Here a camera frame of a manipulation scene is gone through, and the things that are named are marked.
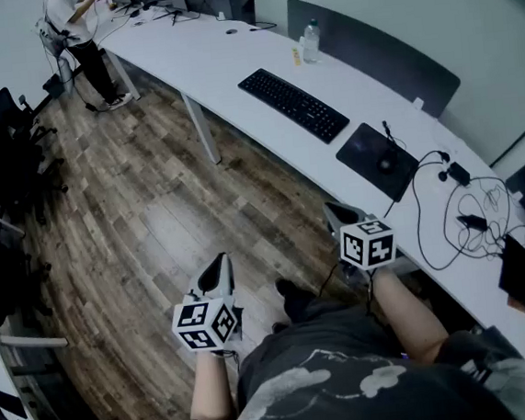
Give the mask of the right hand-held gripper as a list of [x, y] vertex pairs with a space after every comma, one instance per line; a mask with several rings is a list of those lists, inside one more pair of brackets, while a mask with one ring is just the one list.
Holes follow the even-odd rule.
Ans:
[[395, 235], [386, 222], [341, 202], [326, 202], [323, 211], [328, 231], [339, 244], [340, 261], [358, 270], [372, 270], [394, 262]]

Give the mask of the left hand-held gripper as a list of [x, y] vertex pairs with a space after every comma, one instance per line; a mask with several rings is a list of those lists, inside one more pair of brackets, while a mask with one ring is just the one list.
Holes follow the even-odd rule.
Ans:
[[229, 350], [243, 337], [242, 312], [235, 305], [232, 261], [219, 253], [189, 281], [174, 307], [171, 330], [191, 352]]

